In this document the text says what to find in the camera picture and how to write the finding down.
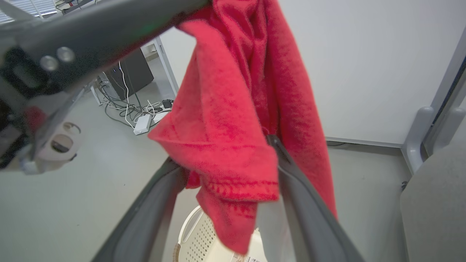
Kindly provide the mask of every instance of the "screw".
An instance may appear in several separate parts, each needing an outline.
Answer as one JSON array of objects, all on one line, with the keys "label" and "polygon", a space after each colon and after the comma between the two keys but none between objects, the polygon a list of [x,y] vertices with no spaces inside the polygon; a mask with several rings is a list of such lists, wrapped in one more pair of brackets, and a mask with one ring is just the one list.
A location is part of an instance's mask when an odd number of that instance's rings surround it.
[{"label": "screw", "polygon": [[47,71],[55,71],[58,68],[58,61],[49,55],[45,55],[41,58],[41,67]]},{"label": "screw", "polygon": [[60,47],[57,49],[57,57],[63,62],[73,62],[75,60],[75,54],[73,50],[67,47]]}]

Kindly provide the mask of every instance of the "towel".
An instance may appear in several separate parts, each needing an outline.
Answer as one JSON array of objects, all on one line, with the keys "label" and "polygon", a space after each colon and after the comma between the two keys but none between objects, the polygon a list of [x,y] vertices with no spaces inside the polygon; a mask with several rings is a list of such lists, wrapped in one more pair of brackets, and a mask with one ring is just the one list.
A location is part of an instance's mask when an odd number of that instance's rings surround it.
[{"label": "towel", "polygon": [[276,134],[336,215],[311,90],[276,0],[213,0],[178,28],[197,40],[171,113],[149,133],[190,170],[222,243],[246,254],[257,203],[279,197]]}]

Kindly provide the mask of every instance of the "white power adapter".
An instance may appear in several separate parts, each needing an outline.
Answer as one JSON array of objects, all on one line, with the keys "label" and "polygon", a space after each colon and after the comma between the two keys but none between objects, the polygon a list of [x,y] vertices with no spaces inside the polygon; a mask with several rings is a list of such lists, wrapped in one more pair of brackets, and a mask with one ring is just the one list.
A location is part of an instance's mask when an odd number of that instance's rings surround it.
[{"label": "white power adapter", "polygon": [[151,122],[152,122],[151,114],[140,116],[137,119],[136,126],[134,127],[134,131],[133,131],[134,134],[139,135],[139,134],[149,132],[149,127],[151,125]]}]

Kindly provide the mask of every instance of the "white laundry basket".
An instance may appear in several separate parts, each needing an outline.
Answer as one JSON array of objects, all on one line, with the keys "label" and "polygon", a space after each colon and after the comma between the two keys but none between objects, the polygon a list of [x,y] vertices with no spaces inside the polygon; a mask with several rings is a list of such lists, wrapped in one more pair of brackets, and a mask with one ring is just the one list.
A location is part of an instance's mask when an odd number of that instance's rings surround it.
[{"label": "white laundry basket", "polygon": [[249,252],[241,256],[226,248],[215,234],[210,218],[201,207],[186,218],[173,251],[173,262],[267,262],[260,233],[251,237]]}]

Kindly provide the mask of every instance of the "white wall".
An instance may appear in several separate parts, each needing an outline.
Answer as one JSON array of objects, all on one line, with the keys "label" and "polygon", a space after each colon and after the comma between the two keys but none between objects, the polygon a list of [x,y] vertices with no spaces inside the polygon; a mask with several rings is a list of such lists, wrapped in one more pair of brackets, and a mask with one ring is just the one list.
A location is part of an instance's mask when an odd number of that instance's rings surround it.
[{"label": "white wall", "polygon": [[185,32],[172,28],[160,35],[165,53],[178,86],[181,86],[186,68],[191,59],[196,39]]},{"label": "white wall", "polygon": [[[279,0],[328,138],[402,144],[466,25],[464,0]],[[181,84],[194,40],[161,36]]]}]

